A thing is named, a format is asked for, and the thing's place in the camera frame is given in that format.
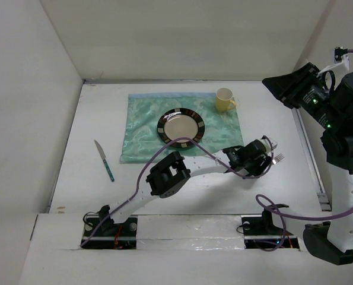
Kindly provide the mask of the green handled silver fork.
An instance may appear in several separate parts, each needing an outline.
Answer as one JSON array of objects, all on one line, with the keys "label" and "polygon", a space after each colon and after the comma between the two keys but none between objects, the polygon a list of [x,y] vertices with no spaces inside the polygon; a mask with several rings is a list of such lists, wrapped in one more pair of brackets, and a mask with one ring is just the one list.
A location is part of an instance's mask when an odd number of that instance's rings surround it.
[{"label": "green handled silver fork", "polygon": [[282,153],[280,153],[280,154],[274,156],[272,163],[277,164],[277,163],[281,162],[283,159],[284,159],[284,155]]}]

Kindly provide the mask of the yellow ceramic mug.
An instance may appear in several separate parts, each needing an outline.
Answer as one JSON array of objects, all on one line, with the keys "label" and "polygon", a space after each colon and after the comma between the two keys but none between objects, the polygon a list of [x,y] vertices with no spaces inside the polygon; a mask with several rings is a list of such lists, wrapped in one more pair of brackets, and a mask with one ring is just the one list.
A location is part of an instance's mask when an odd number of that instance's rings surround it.
[{"label": "yellow ceramic mug", "polygon": [[233,92],[228,88],[220,88],[215,96],[215,108],[218,112],[226,112],[236,108]]}]

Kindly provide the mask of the dark rimmed cream plate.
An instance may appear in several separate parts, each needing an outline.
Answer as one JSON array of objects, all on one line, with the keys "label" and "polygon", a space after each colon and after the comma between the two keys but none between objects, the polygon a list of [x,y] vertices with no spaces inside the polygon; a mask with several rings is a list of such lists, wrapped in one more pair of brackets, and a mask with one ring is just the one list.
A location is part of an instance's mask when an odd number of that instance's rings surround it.
[{"label": "dark rimmed cream plate", "polygon": [[188,108],[174,108],[161,115],[156,132],[165,144],[186,137],[198,143],[204,136],[205,123],[200,114]]}]

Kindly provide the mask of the green patterned cloth placemat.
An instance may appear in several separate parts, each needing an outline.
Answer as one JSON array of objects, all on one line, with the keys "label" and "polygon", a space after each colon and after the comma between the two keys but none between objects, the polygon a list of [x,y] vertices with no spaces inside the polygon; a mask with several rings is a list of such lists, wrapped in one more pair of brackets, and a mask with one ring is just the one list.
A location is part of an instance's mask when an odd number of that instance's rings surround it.
[{"label": "green patterned cloth placemat", "polygon": [[215,93],[130,94],[120,162],[148,162],[165,145],[157,132],[159,119],[169,110],[179,107],[195,111],[201,116],[205,133],[199,144],[210,153],[243,145],[237,111],[217,112]]}]

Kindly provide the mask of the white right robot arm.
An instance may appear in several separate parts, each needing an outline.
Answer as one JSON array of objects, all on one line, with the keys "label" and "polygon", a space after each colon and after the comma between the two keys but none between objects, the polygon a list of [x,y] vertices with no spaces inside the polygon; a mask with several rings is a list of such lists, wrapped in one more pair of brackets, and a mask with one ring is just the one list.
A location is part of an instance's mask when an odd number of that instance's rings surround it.
[{"label": "white right robot arm", "polygon": [[294,220],[306,221],[302,238],[312,256],[334,265],[353,263],[353,72],[337,83],[332,67],[321,71],[307,63],[262,84],[284,106],[304,109],[324,129],[320,140],[332,180],[331,216],[302,217],[266,206],[270,214],[261,218],[262,230],[273,234]]}]

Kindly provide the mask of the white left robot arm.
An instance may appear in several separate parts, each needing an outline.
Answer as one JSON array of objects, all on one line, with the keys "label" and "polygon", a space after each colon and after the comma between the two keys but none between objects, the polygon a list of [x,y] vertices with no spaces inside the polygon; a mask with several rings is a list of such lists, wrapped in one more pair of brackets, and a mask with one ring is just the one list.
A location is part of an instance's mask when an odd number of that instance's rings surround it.
[{"label": "white left robot arm", "polygon": [[105,235],[117,232],[135,211],[155,199],[170,198],[177,194],[190,178],[211,173],[233,173],[243,179],[257,179],[271,168],[277,142],[263,136],[246,146],[225,148],[214,154],[185,157],[174,151],[160,160],[146,177],[146,185],[140,180],[145,170],[141,170],[133,194],[120,205],[111,209],[105,205],[98,212],[98,228]]}]

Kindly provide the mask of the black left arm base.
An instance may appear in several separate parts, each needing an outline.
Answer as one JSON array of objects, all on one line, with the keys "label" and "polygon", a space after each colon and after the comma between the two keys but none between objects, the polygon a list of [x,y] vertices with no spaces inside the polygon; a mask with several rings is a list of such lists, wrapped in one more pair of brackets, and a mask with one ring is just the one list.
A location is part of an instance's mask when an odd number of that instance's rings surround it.
[{"label": "black left arm base", "polygon": [[105,222],[97,229],[91,239],[83,245],[91,236],[99,221],[99,216],[95,212],[88,212],[84,215],[84,231],[81,239],[82,249],[136,249],[137,216],[129,217],[123,224],[108,224]]}]

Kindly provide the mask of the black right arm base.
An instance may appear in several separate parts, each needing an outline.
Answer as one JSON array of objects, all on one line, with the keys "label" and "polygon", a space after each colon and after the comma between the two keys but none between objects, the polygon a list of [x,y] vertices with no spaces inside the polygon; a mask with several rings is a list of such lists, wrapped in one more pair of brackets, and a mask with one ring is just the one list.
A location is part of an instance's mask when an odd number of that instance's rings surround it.
[{"label": "black right arm base", "polygon": [[298,238],[290,232],[283,235],[281,226],[275,226],[272,214],[263,210],[257,215],[243,215],[237,233],[244,237],[246,249],[270,251],[277,246],[281,249],[299,249]]}]

